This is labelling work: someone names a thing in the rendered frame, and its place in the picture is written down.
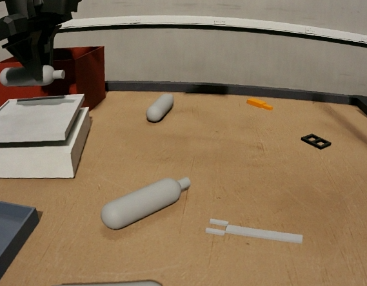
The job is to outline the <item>red open box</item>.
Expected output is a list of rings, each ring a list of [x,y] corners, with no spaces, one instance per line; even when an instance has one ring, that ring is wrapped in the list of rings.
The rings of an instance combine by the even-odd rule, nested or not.
[[[22,66],[11,57],[0,62],[0,73],[5,68]],[[104,46],[54,48],[54,70],[64,70],[65,78],[54,79],[49,85],[28,87],[6,87],[0,82],[0,107],[8,99],[84,94],[81,108],[89,107],[90,112],[106,98]]]

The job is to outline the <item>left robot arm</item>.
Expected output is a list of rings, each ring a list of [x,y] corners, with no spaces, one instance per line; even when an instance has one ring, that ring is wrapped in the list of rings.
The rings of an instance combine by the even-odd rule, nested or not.
[[[82,0],[27,0],[28,18],[39,16],[39,12],[46,12],[46,15],[70,14],[77,12],[78,2]],[[51,12],[51,13],[49,13]]]

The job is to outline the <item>black rectangular double-loop buckle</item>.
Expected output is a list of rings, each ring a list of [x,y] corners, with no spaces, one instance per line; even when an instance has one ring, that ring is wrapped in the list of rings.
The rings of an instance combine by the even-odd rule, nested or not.
[[[309,138],[314,138],[316,140],[309,140]],[[307,144],[310,144],[318,149],[324,149],[324,148],[327,148],[328,146],[331,146],[331,142],[327,141],[327,140],[324,140],[323,138],[321,137],[318,137],[317,135],[314,135],[314,134],[310,134],[310,135],[307,135],[307,136],[304,136],[304,137],[301,137],[301,140]],[[318,145],[317,143],[319,142],[322,142],[324,143],[323,145]]]

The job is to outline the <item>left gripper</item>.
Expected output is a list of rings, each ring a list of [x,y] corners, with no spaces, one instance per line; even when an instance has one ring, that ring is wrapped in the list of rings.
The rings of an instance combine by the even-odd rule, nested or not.
[[[5,1],[8,15],[0,18],[0,41],[7,38],[8,43],[1,47],[40,81],[43,79],[41,65],[54,67],[54,37],[62,23],[73,19],[72,13],[45,15],[46,12],[39,12],[39,16],[29,19],[27,0],[2,1]]]

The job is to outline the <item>white digital weighing scale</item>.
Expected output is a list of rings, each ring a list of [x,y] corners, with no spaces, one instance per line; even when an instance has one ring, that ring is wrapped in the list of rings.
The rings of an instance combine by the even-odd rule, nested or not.
[[[84,94],[7,100],[0,107],[0,178],[73,178],[90,129],[83,102]]]

